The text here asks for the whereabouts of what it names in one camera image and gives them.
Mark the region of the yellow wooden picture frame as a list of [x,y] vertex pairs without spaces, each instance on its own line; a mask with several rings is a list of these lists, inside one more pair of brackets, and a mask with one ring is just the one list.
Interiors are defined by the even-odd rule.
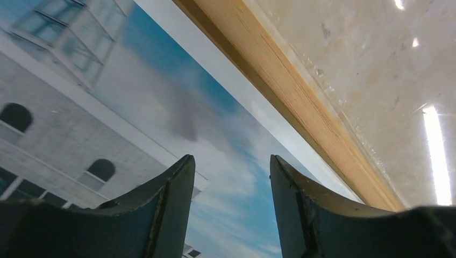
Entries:
[[455,205],[455,1],[177,1],[365,203]]

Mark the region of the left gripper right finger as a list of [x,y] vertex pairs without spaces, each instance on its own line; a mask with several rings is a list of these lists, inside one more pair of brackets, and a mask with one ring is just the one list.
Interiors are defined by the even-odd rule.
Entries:
[[283,257],[455,257],[455,208],[401,212],[350,200],[270,157]]

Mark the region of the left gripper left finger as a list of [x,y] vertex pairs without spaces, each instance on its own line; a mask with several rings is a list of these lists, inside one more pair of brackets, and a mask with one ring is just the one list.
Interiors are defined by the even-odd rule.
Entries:
[[41,199],[1,202],[1,257],[181,257],[195,159],[94,209]]

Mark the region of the building photo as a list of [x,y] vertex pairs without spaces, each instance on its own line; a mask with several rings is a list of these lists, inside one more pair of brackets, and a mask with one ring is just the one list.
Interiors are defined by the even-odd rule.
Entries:
[[281,257],[269,160],[348,187],[173,7],[1,1],[1,200],[95,208],[186,154],[183,257]]

